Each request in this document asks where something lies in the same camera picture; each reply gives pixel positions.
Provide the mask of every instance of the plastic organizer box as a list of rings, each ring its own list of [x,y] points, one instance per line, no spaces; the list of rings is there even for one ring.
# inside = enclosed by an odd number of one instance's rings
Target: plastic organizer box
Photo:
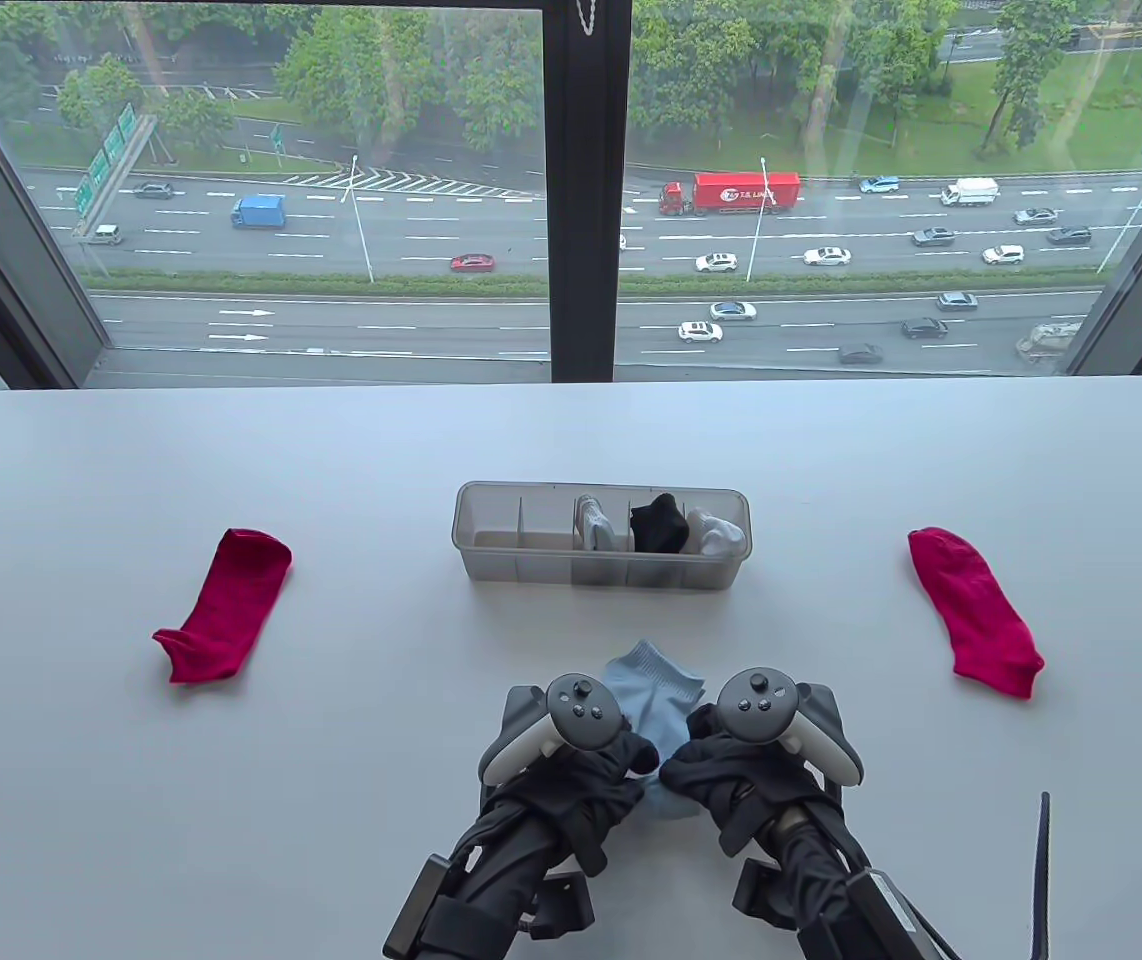
[[[633,507],[671,493],[682,515],[702,507],[743,531],[737,557],[633,552]],[[576,499],[598,499],[616,533],[629,535],[620,552],[576,549]],[[452,543],[472,580],[517,584],[636,586],[668,590],[726,590],[753,552],[749,502],[735,490],[618,484],[512,484],[474,481],[456,498]]]

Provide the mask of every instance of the black glove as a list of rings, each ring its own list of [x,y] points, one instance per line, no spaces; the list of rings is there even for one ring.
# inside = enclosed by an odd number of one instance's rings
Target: black glove
[[[650,773],[658,765],[656,745],[629,728],[602,750],[563,747],[498,786],[460,845],[483,846],[484,840],[507,832],[517,818],[534,814],[558,837],[549,868],[574,854],[586,876],[597,877],[608,866],[602,842],[643,799],[644,782],[627,780],[625,774]]]
[[[739,854],[750,840],[773,850],[769,831],[790,806],[803,808],[844,854],[847,840],[859,850],[842,822],[839,801],[821,790],[801,758],[780,742],[748,744],[732,737],[714,704],[699,707],[686,718],[686,728],[691,740],[664,763],[659,780],[713,815],[727,856]]]

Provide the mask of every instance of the blue truck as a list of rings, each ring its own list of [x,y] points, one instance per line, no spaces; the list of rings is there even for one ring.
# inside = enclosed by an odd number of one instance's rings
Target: blue truck
[[[282,197],[256,195],[239,197],[230,219],[234,227],[271,227],[282,229],[287,225],[287,210]]]

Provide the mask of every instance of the red car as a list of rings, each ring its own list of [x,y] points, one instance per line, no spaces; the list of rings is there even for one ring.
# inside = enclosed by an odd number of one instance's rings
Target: red car
[[[490,253],[461,253],[451,261],[457,274],[489,274],[494,269],[494,257]]]

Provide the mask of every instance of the green highway sign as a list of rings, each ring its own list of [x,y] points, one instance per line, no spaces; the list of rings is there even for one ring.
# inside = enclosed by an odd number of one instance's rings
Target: green highway sign
[[[130,140],[131,134],[136,132],[136,108],[127,104],[122,115],[118,116],[118,129],[122,131],[123,140]]]
[[[87,210],[91,209],[91,201],[95,200],[95,189],[91,188],[91,180],[86,177],[78,184],[77,193],[73,195],[78,205],[78,216],[87,216]]]
[[[99,189],[104,181],[108,179],[108,161],[105,159],[103,150],[93,158],[90,174],[91,183],[95,184],[96,189]]]
[[[104,152],[108,156],[108,162],[111,164],[118,163],[118,158],[122,156],[122,151],[126,150],[127,145],[122,142],[122,134],[118,131],[114,127],[108,131],[108,137],[104,138]]]

